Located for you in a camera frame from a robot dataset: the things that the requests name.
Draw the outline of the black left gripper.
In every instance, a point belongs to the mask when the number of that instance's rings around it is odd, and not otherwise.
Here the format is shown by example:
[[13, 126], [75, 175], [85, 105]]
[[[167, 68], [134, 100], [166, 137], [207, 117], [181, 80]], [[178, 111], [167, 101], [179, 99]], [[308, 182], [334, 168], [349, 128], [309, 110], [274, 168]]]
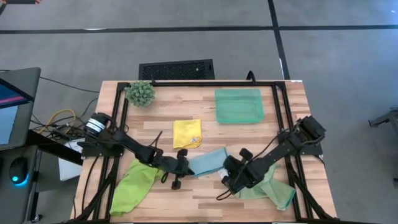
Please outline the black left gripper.
[[162, 180], [166, 180], [169, 174], [175, 174], [171, 189], [178, 190], [181, 188], [180, 179], [185, 176], [195, 175], [190, 168], [189, 160], [187, 159], [188, 151], [181, 149], [177, 153], [177, 157], [163, 156], [157, 154], [154, 157], [154, 167], [164, 172]]

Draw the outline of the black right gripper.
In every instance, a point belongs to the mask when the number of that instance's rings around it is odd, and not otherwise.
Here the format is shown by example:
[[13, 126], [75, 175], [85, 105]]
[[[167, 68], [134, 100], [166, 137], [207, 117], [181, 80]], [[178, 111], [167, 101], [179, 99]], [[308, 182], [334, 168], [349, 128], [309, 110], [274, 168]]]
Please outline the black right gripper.
[[221, 183], [229, 187], [232, 194], [238, 193], [244, 187], [252, 188], [258, 184], [265, 174], [265, 158], [260, 157], [255, 160], [253, 154], [246, 148], [239, 152], [240, 159], [228, 156], [229, 170], [222, 169]]

